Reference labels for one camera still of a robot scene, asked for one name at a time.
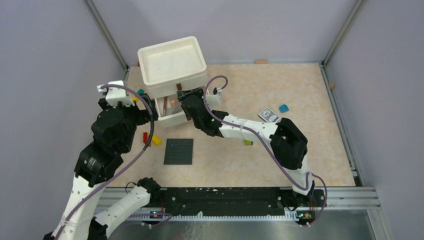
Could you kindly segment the brown eyeshadow palette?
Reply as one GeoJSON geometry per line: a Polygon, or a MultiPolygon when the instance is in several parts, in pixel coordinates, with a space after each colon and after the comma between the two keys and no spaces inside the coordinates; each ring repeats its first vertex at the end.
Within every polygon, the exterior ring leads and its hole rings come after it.
{"type": "Polygon", "coordinates": [[[180,105],[181,105],[181,103],[178,101],[178,99],[171,99],[169,101],[169,107],[170,108],[176,108],[176,107],[178,107],[180,105]]]}

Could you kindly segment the white drawer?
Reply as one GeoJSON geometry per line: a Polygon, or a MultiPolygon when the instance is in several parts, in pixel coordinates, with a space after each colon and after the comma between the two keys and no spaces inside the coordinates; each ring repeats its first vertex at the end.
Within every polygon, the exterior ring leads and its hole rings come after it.
{"type": "Polygon", "coordinates": [[[186,113],[183,111],[181,103],[180,106],[175,108],[170,108],[170,100],[178,99],[176,94],[167,96],[167,113],[166,116],[163,114],[163,104],[164,97],[155,99],[155,108],[158,114],[158,124],[164,128],[169,128],[177,125],[184,124],[190,120],[186,116],[186,113]]]}

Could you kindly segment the white drawer organizer cabinet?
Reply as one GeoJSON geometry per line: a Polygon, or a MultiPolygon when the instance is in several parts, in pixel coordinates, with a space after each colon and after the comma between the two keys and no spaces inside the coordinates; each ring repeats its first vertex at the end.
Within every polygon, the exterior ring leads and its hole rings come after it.
{"type": "Polygon", "coordinates": [[[174,95],[178,84],[187,91],[208,82],[207,64],[194,36],[140,48],[137,56],[145,91],[153,99],[174,95]]]}

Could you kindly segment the green blue toy brick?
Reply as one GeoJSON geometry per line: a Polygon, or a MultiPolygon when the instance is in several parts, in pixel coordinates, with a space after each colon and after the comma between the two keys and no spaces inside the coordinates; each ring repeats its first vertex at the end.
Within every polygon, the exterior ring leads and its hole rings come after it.
{"type": "Polygon", "coordinates": [[[253,141],[250,141],[250,140],[245,140],[245,141],[244,141],[244,144],[245,144],[246,146],[252,146],[252,145],[254,144],[254,142],[253,142],[253,141]]]}

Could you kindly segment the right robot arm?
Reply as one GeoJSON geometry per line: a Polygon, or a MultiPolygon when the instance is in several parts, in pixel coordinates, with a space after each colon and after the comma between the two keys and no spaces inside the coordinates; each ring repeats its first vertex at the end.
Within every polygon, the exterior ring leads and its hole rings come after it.
{"type": "Polygon", "coordinates": [[[293,200],[307,206],[314,198],[307,164],[308,140],[288,118],[279,122],[243,119],[225,111],[211,110],[202,88],[177,91],[177,99],[195,128],[210,137],[239,138],[260,142],[292,183],[293,200]]]}

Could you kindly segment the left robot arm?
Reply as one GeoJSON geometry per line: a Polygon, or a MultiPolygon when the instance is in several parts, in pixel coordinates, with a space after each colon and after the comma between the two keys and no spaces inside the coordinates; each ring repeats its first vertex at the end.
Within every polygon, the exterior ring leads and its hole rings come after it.
{"type": "Polygon", "coordinates": [[[91,126],[93,140],[79,154],[67,205],[46,240],[106,240],[135,211],[160,202],[159,185],[144,178],[118,202],[96,213],[105,188],[129,169],[122,155],[131,151],[138,126],[150,125],[150,144],[158,119],[155,102],[122,80],[99,85],[97,90],[103,97],[98,101],[101,112],[91,126]]]}

